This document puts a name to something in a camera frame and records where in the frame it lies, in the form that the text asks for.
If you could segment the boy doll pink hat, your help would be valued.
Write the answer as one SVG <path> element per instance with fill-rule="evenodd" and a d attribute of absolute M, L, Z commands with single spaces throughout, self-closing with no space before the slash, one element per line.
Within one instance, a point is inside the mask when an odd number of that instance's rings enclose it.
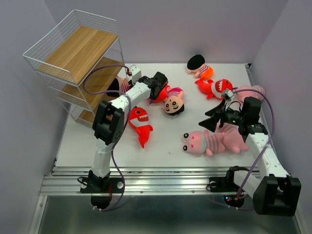
<path fill-rule="evenodd" d="M 165 113 L 176 116 L 184 112 L 184 92 L 179 87 L 170 88 L 164 100 L 163 109 Z"/>
<path fill-rule="evenodd" d="M 113 82 L 108 87 L 107 91 L 115 91 L 106 93 L 107 96 L 117 98 L 120 96 L 120 92 L 126 93 L 133 87 L 132 81 L 128 78 L 121 78 L 116 76 Z"/>

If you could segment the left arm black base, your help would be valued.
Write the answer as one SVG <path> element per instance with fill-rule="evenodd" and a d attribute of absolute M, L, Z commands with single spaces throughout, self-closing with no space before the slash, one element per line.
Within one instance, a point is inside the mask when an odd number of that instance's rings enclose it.
<path fill-rule="evenodd" d="M 88 176 L 77 178 L 81 194 L 90 194 L 90 202 L 94 210 L 108 212 L 115 210 L 120 203 L 125 191 L 125 178 L 110 178 L 110 173 L 104 178 L 97 177 L 90 170 Z"/>

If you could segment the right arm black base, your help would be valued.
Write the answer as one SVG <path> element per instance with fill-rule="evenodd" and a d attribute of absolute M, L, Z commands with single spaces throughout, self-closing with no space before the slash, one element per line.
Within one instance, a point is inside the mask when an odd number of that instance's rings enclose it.
<path fill-rule="evenodd" d="M 225 205 L 228 208 L 233 208 L 240 211 L 250 211 L 253 208 L 243 208 L 244 195 L 240 195 L 239 199 L 236 200 L 236 195 L 229 195 L 229 192 L 238 192 L 239 186 L 234 183 L 235 172 L 248 172 L 249 169 L 246 167 L 233 166 L 230 167 L 224 177 L 210 177 L 209 183 L 206 186 L 206 190 L 211 193 L 226 193 L 223 195 L 223 202 L 217 204 Z"/>

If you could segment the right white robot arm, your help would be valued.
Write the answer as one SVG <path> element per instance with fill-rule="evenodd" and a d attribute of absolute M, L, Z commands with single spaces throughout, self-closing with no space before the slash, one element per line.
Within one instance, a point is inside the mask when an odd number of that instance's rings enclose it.
<path fill-rule="evenodd" d="M 207 189 L 225 195 L 233 192 L 235 197 L 225 199 L 229 206 L 239 208 L 244 195 L 252 198 L 253 209 L 259 215 L 294 216 L 301 182 L 280 164 L 271 146 L 272 134 L 259 122 L 261 101 L 247 97 L 241 111 L 232 110 L 223 100 L 206 112 L 208 118 L 199 126 L 212 132 L 218 126 L 234 124 L 254 157 L 251 168 L 230 167 L 224 177 L 210 177 Z"/>

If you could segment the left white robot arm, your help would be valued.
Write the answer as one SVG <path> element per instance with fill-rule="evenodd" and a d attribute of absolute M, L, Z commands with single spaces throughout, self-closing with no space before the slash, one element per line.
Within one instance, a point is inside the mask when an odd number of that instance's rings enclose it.
<path fill-rule="evenodd" d="M 78 178 L 80 192 L 83 194 L 108 193 L 116 189 L 119 181 L 110 179 L 110 162 L 115 145 L 119 142 L 128 123 L 133 107 L 146 99 L 155 100 L 168 83 L 167 77 L 160 73 L 149 78 L 141 75 L 136 66 L 126 71 L 130 79 L 130 90 L 119 91 L 120 96 L 112 101 L 102 101 L 97 109 L 92 125 L 96 141 L 95 158 L 87 177 Z"/>

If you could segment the red whale plush back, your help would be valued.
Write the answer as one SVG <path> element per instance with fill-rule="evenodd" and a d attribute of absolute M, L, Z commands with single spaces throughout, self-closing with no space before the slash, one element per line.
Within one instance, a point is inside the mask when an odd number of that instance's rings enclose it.
<path fill-rule="evenodd" d="M 154 104 L 154 103 L 159 103 L 159 102 L 164 102 L 165 99 L 167 98 L 167 93 L 168 91 L 171 89 L 170 85 L 166 85 L 162 90 L 161 92 L 159 93 L 157 99 L 155 100 L 152 100 L 152 99 L 148 99 L 148 103 L 149 104 Z"/>

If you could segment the red shark plush right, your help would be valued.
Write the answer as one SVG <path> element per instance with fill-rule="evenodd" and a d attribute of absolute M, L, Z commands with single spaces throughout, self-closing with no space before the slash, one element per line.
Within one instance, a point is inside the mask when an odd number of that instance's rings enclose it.
<path fill-rule="evenodd" d="M 222 92 L 226 89 L 233 90 L 232 83 L 227 79 L 220 79 L 213 81 L 212 79 L 199 79 L 195 81 L 198 85 L 199 91 L 207 95 L 207 99 L 216 98 L 222 100 Z"/>

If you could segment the red shark plush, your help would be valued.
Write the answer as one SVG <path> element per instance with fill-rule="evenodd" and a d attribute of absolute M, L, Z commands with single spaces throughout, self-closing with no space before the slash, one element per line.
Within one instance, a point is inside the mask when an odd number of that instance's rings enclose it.
<path fill-rule="evenodd" d="M 226 89 L 233 90 L 232 83 L 227 79 L 220 79 L 213 81 L 212 79 L 199 79 L 195 81 L 198 85 L 199 91 L 207 95 L 207 99 L 216 98 L 222 100 L 222 92 Z"/>
<path fill-rule="evenodd" d="M 138 134 L 138 141 L 144 149 L 148 142 L 150 133 L 153 131 L 152 125 L 149 123 L 149 116 L 145 109 L 135 106 L 131 112 L 128 124 Z"/>

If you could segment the pink plush lying right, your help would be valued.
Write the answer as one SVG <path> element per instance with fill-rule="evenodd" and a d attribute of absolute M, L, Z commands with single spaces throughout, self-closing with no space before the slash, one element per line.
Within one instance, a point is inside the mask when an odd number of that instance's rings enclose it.
<path fill-rule="evenodd" d="M 232 151 L 233 153 L 239 154 L 249 150 L 236 125 L 224 123 L 224 125 L 221 127 L 221 124 L 218 123 L 217 131 L 227 133 L 227 135 L 224 136 L 222 143 L 228 150 Z"/>

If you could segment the pink frog plush striped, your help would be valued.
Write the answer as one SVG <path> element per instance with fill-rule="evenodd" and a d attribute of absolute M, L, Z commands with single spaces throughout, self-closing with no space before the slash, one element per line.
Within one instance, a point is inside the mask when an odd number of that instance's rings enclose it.
<path fill-rule="evenodd" d="M 225 146 L 222 143 L 223 138 L 227 133 L 210 134 L 208 130 L 193 131 L 184 133 L 183 151 L 193 155 L 206 154 L 213 156 L 214 153 L 222 153 L 225 151 Z"/>

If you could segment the pink plush far right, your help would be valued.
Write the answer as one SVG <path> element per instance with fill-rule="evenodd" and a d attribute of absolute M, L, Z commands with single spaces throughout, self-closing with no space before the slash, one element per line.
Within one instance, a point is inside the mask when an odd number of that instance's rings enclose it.
<path fill-rule="evenodd" d="M 235 89 L 235 91 L 238 91 L 236 95 L 237 95 L 238 100 L 241 102 L 244 102 L 244 99 L 247 97 L 253 97 L 262 101 L 264 99 L 263 96 L 265 95 L 264 88 L 262 88 L 259 85 L 254 85 L 254 86 L 243 85 Z"/>

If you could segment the boy doll black hair orange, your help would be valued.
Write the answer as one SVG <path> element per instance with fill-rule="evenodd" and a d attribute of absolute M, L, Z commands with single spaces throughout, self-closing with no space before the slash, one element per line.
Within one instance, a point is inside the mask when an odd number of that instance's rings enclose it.
<path fill-rule="evenodd" d="M 187 72 L 192 73 L 195 78 L 211 79 L 214 70 L 206 64 L 205 58 L 200 55 L 192 56 L 187 62 Z"/>

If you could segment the red shark plush left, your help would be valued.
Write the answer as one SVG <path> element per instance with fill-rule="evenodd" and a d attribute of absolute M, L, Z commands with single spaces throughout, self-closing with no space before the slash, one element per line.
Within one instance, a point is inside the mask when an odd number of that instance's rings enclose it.
<path fill-rule="evenodd" d="M 135 106 L 131 112 L 128 124 L 138 134 L 138 141 L 144 149 L 148 142 L 150 133 L 153 131 L 152 125 L 149 123 L 149 116 L 145 109 Z"/>

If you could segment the aluminium rail frame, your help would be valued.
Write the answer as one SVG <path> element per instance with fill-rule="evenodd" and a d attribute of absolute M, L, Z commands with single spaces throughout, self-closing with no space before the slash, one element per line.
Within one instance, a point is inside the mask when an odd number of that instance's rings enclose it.
<path fill-rule="evenodd" d="M 54 168 L 42 180 L 41 196 L 81 195 L 80 176 L 88 175 L 87 168 Z M 208 195 L 210 177 L 223 177 L 228 167 L 157 167 L 121 168 L 125 178 L 125 196 L 140 195 Z"/>

